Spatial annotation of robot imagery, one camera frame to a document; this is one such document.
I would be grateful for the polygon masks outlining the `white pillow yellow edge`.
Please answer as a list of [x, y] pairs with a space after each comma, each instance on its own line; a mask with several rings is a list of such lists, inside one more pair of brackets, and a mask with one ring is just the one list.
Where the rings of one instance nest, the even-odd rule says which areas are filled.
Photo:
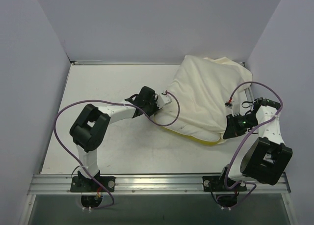
[[[166, 125], [171, 123], [175, 119], [173, 114], [168, 114], [165, 111], [159, 111], [154, 115], [154, 121], [161, 125]], [[186, 123], [179, 118], [171, 125], [164, 126], [165, 130], [176, 134], [180, 137], [189, 139], [191, 141], [206, 145], [214, 146], [218, 144], [223, 144], [225, 140], [219, 133], [215, 133], [201, 127], [194, 126], [190, 123]]]

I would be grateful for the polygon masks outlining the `cream pillowcase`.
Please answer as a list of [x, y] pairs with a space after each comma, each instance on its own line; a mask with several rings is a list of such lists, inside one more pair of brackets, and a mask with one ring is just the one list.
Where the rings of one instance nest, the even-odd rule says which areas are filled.
[[186, 123], [219, 133], [227, 127], [225, 102], [230, 97], [240, 102], [239, 94], [252, 81], [252, 73], [228, 59], [186, 55], [173, 81], [166, 88], [177, 100], [161, 109]]

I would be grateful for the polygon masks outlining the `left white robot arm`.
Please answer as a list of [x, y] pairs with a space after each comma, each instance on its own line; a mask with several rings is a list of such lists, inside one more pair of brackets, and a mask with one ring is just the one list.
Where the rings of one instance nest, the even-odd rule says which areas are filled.
[[153, 89], [144, 86], [138, 94], [117, 105], [86, 105], [70, 129], [73, 142], [77, 145], [78, 159], [83, 164], [78, 170], [77, 182], [81, 182], [88, 191], [98, 188], [100, 170], [97, 164], [97, 148], [103, 142], [110, 124], [135, 118], [143, 113], [152, 116], [171, 101], [168, 95], [157, 95]]

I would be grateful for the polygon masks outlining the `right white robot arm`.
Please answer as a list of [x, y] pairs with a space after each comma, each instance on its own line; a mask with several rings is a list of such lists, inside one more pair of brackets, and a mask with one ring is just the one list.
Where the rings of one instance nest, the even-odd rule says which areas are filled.
[[229, 190], [236, 180], [252, 178], [260, 183], [275, 185], [292, 158], [293, 151], [287, 147], [281, 136], [279, 114], [281, 104], [269, 99], [259, 98], [252, 102], [251, 110], [245, 115], [228, 115], [223, 139], [240, 137], [253, 131], [253, 128], [273, 121], [257, 129], [258, 138], [244, 155], [239, 172], [231, 168], [217, 179], [218, 186]]

